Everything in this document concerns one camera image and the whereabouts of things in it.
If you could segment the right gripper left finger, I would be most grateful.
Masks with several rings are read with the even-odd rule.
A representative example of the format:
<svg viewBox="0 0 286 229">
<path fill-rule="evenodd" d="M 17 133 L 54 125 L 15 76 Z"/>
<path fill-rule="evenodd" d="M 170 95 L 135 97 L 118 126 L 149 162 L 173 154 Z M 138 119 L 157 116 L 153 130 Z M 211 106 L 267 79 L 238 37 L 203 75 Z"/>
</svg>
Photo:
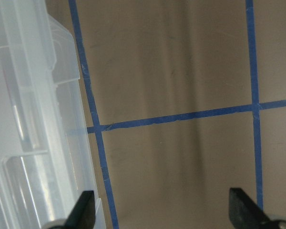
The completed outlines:
<svg viewBox="0 0 286 229">
<path fill-rule="evenodd" d="M 96 223 L 93 190 L 83 191 L 63 224 L 54 223 L 48 229 L 93 229 Z"/>
</svg>

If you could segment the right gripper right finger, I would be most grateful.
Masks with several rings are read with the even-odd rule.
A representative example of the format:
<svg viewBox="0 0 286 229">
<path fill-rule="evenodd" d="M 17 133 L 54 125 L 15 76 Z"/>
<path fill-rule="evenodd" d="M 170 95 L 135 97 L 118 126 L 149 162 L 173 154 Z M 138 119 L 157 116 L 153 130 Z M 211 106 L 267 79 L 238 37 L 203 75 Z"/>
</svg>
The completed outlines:
<svg viewBox="0 0 286 229">
<path fill-rule="evenodd" d="M 241 189 L 229 189 L 229 220 L 235 229 L 286 229 L 286 220 L 271 219 Z"/>
</svg>

